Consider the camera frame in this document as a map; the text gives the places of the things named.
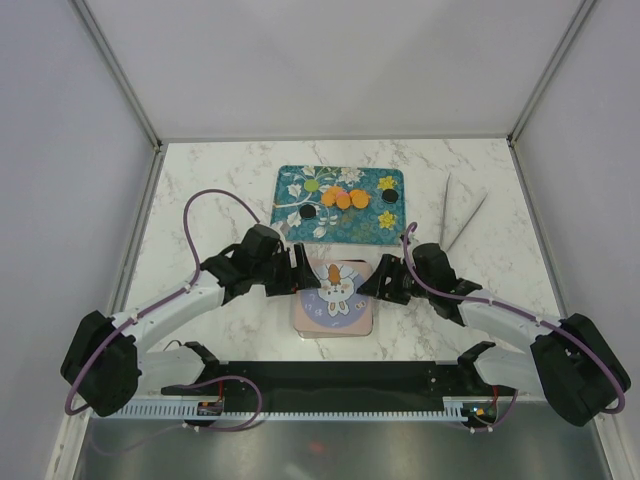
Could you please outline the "steel kitchen tongs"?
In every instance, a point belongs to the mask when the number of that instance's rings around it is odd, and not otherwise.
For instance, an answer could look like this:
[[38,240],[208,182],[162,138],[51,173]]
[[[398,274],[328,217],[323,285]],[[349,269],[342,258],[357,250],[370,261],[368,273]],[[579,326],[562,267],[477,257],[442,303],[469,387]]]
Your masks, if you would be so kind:
[[438,243],[449,251],[484,206],[489,190],[485,187],[466,191],[466,186],[448,174],[442,194]]

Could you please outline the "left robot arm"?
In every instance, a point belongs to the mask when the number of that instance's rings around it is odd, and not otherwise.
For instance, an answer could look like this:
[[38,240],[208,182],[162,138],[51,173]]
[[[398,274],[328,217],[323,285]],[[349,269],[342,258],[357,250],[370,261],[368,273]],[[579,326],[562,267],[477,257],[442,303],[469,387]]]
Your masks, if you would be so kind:
[[143,359],[156,343],[255,285],[273,297],[317,289],[320,281],[303,244],[286,248],[275,230],[256,224],[241,242],[197,262],[193,276],[169,292],[110,316],[98,310],[85,315],[60,368],[70,386],[66,414],[81,413],[72,405],[76,396],[102,417],[114,414],[138,390],[146,375]]

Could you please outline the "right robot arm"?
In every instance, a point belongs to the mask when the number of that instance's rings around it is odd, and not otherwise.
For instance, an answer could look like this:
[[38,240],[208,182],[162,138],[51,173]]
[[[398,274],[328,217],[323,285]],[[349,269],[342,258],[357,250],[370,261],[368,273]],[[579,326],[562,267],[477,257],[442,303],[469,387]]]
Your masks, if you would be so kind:
[[539,395],[574,426],[626,406],[631,380],[595,323],[574,313],[536,314],[459,277],[437,243],[382,256],[359,294],[405,305],[425,298],[442,318],[504,342],[483,343],[464,354],[457,382],[469,394],[504,386]]

